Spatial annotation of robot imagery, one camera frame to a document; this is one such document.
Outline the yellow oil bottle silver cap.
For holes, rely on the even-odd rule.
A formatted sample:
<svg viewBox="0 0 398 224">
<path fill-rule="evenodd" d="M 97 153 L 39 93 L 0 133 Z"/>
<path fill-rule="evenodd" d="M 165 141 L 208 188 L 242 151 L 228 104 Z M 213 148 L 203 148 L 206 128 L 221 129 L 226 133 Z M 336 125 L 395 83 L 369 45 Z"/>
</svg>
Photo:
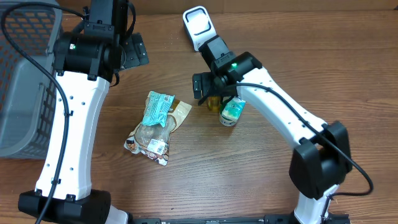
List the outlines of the yellow oil bottle silver cap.
<svg viewBox="0 0 398 224">
<path fill-rule="evenodd" d="M 221 97 L 220 96 L 209 96 L 206 100 L 207 107 L 211 112 L 218 113 L 221 107 Z"/>
</svg>

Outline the green lid white jar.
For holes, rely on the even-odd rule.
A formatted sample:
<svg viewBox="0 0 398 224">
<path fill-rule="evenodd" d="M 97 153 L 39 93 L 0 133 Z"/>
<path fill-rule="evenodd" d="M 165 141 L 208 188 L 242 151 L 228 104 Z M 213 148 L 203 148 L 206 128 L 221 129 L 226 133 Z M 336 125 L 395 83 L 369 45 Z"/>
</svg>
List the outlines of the green lid white jar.
<svg viewBox="0 0 398 224">
<path fill-rule="evenodd" d="M 224 103 L 221 105 L 221 108 L 220 108 L 220 115 L 219 115 L 220 123 L 225 126 L 234 126 L 238 121 L 231 121 L 231 120 L 228 120 L 228 119 L 225 119 L 224 117 L 222 117 L 221 111 L 223 108 L 224 108 Z"/>
</svg>

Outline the teal snack packet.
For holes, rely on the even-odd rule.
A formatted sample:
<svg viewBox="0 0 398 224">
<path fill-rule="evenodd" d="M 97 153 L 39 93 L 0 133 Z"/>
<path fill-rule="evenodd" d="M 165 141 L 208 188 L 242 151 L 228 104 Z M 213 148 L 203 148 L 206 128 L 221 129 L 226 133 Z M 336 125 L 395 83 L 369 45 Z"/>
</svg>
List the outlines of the teal snack packet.
<svg viewBox="0 0 398 224">
<path fill-rule="evenodd" d="M 159 124 L 164 128 L 167 122 L 167 115 L 174 98 L 174 95 L 166 95 L 151 91 L 144 110 L 142 124 L 144 126 L 154 126 Z"/>
</svg>

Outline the brown cookie bag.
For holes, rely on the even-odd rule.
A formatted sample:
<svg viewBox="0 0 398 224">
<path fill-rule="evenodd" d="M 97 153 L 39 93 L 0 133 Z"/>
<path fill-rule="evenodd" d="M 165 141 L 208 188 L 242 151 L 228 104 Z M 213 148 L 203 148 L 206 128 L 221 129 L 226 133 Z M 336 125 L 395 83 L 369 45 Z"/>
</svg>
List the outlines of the brown cookie bag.
<svg viewBox="0 0 398 224">
<path fill-rule="evenodd" d="M 162 166 L 169 162 L 169 142 L 171 134 L 176 131 L 188 116 L 192 106 L 174 99 L 167 114 L 166 125 L 145 126 L 139 123 L 130 132 L 124 148 L 133 154 L 143 154 Z"/>
</svg>

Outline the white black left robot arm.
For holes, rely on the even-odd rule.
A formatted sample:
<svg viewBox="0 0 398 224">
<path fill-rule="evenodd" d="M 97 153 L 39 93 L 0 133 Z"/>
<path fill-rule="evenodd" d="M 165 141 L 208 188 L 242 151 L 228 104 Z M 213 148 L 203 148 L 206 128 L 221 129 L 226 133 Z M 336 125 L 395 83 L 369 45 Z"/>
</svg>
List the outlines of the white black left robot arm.
<svg viewBox="0 0 398 224">
<path fill-rule="evenodd" d="M 145 65 L 140 34 L 134 33 L 130 1 L 93 1 L 81 23 L 55 42 L 50 80 L 57 89 L 52 132 L 35 189 L 21 193 L 18 208 L 38 222 L 132 223 L 111 195 L 91 184 L 91 158 L 104 99 L 119 72 Z"/>
</svg>

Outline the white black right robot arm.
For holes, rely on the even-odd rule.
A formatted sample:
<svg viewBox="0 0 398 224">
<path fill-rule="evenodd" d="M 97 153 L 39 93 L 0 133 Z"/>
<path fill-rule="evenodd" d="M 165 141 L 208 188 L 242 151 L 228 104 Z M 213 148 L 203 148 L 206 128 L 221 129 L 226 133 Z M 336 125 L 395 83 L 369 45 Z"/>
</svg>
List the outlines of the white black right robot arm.
<svg viewBox="0 0 398 224">
<path fill-rule="evenodd" d="M 218 36 L 194 43 L 210 71 L 193 75 L 194 97 L 238 96 L 257 109 L 292 148 L 289 176 L 299 191 L 290 215 L 266 215 L 265 223 L 349 223 L 348 215 L 328 211 L 338 187 L 353 168 L 348 131 L 328 124 L 291 98 L 258 59 L 235 55 Z"/>
</svg>

